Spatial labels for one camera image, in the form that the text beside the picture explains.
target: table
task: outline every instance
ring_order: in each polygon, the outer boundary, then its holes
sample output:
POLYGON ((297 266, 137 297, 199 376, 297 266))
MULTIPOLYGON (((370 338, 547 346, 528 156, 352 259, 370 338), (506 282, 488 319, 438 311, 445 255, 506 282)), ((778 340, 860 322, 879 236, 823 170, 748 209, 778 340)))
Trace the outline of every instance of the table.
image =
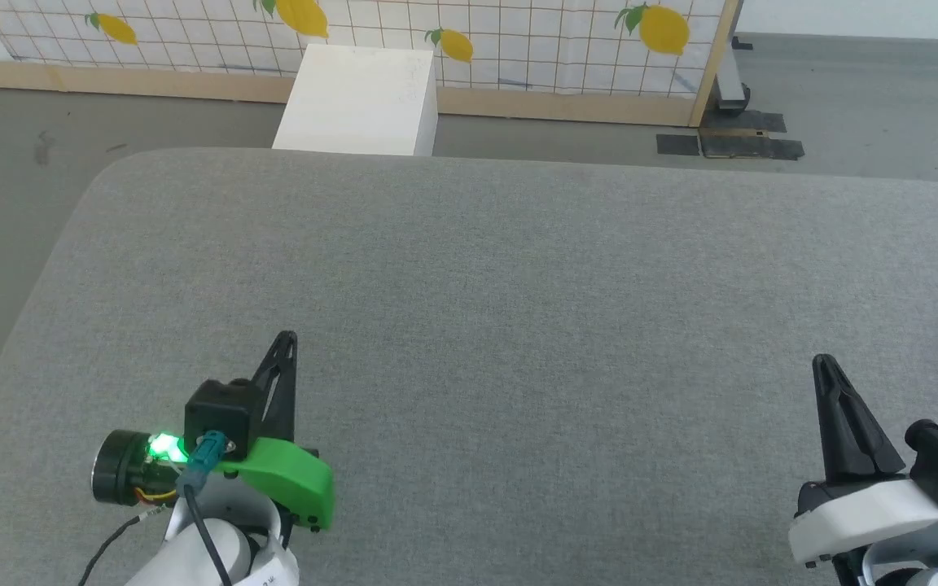
MULTIPOLYGON (((335 468, 308 584, 834 585, 792 563, 834 353, 905 459, 938 420, 938 183, 181 149, 90 186, 0 357, 0 583, 73 584, 131 509, 107 433, 300 336, 335 468)), ((94 572, 120 584, 164 520, 94 572)))

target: lemon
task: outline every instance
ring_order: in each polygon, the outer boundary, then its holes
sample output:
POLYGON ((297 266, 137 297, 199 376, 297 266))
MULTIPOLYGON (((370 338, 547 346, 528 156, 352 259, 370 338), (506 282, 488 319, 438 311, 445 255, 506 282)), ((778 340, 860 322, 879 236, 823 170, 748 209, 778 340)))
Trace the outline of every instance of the lemon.
POLYGON ((103 30, 104 34, 114 38, 119 43, 125 43, 126 45, 137 44, 137 34, 133 27, 127 25, 118 16, 101 15, 99 12, 93 12, 93 14, 85 15, 85 21, 97 30, 103 30))
POLYGON ((639 40, 656 53, 682 55, 682 50, 690 40, 690 25, 684 16, 669 7, 649 7, 643 4, 625 8, 614 19, 615 28, 621 18, 625 18, 625 28, 629 33, 639 26, 639 40))
POLYGON ((444 53, 451 59, 458 62, 469 63, 472 61, 472 43, 465 34, 449 28, 439 28, 428 31, 425 37, 432 41, 433 45, 439 44, 444 53))
POLYGON ((297 33, 328 38, 328 18, 313 0, 277 0, 277 15, 297 33))

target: green plastic bracket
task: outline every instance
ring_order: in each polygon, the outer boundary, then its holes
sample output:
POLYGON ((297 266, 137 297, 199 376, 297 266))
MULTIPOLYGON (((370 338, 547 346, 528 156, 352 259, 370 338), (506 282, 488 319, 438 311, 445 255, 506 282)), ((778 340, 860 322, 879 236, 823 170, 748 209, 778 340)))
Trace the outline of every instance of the green plastic bracket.
POLYGON ((302 527, 331 527, 331 467, 292 442, 257 439, 243 462, 223 461, 216 470, 238 472, 249 486, 299 515, 302 527))

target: green leaf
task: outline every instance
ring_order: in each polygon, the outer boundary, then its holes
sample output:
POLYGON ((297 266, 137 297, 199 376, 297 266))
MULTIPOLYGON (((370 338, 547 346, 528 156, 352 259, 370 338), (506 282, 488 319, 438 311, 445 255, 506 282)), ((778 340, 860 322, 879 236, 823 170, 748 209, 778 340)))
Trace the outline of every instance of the green leaf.
POLYGON ((629 15, 625 16, 625 28, 631 33, 633 30, 639 26, 639 23, 643 21, 643 8, 647 7, 646 4, 643 4, 641 7, 636 8, 635 11, 629 12, 629 15))
POLYGON ((621 22, 621 16, 628 15, 632 11, 632 8, 622 8, 621 12, 618 12, 617 18, 614 19, 614 28, 617 28, 617 24, 621 22))

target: floor stain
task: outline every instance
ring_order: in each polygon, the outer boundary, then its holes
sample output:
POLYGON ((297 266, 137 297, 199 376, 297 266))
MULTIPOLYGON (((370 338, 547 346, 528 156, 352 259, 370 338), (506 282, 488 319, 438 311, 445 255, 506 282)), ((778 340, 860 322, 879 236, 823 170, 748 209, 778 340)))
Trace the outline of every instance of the floor stain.
POLYGON ((49 149, 56 144, 56 138, 47 137, 49 130, 42 130, 38 133, 38 144, 34 145, 34 163, 38 167, 45 167, 49 164, 49 149))

